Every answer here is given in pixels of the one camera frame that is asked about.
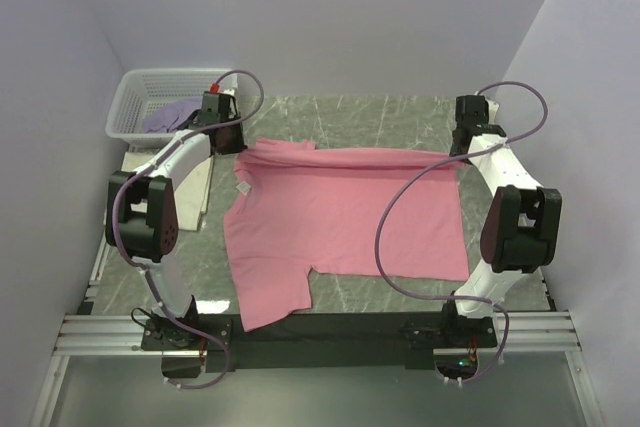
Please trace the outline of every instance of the pink cloth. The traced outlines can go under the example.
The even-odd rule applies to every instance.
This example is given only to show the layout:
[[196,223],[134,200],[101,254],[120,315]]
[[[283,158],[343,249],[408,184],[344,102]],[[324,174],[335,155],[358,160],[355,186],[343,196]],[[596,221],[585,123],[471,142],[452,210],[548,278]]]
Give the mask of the pink cloth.
[[[231,275],[245,330],[311,307],[307,276],[379,275],[373,242],[391,197],[445,154],[401,149],[314,150],[260,139],[238,155],[251,190],[224,218]],[[385,224],[381,257],[394,276],[469,277],[455,166],[416,182]]]

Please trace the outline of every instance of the laundry basket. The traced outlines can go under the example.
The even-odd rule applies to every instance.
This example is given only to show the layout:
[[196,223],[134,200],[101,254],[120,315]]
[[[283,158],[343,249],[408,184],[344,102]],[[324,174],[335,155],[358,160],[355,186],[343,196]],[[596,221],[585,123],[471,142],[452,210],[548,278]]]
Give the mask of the laundry basket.
[[[133,147],[162,148],[173,134],[145,134],[142,120],[159,108],[178,100],[201,97],[227,70],[224,69],[137,69],[127,72],[113,98],[105,131]],[[225,78],[220,91],[236,95],[238,77]]]

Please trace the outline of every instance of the garment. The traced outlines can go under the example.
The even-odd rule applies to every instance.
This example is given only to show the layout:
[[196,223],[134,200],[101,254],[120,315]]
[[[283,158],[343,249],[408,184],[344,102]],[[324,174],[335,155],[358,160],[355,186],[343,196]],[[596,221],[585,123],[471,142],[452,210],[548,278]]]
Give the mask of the garment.
[[201,108],[202,98],[184,99],[167,104],[142,119],[141,131],[145,134],[175,132]]
[[[245,330],[311,307],[311,269],[379,275],[373,245],[384,208],[416,172],[446,157],[314,149],[261,139],[237,157],[235,174],[250,190],[225,215],[224,233]],[[390,275],[468,279],[455,170],[430,172],[392,210],[381,242]]]

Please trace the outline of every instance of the purple cloth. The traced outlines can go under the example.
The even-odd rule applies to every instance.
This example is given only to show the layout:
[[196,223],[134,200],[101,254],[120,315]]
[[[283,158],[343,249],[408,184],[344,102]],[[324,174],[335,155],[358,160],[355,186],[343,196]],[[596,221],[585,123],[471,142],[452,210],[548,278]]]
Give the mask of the purple cloth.
[[142,119],[143,133],[166,134],[175,132],[191,114],[202,108],[202,98],[184,99],[167,104],[153,114]]

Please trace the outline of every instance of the clothing tag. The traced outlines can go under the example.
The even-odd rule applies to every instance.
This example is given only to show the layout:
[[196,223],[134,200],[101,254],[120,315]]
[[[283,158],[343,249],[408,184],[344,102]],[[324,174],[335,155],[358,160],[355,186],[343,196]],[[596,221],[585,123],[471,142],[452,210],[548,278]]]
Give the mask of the clothing tag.
[[247,195],[251,190],[251,186],[246,181],[243,180],[236,186],[236,189],[242,192],[243,195]]

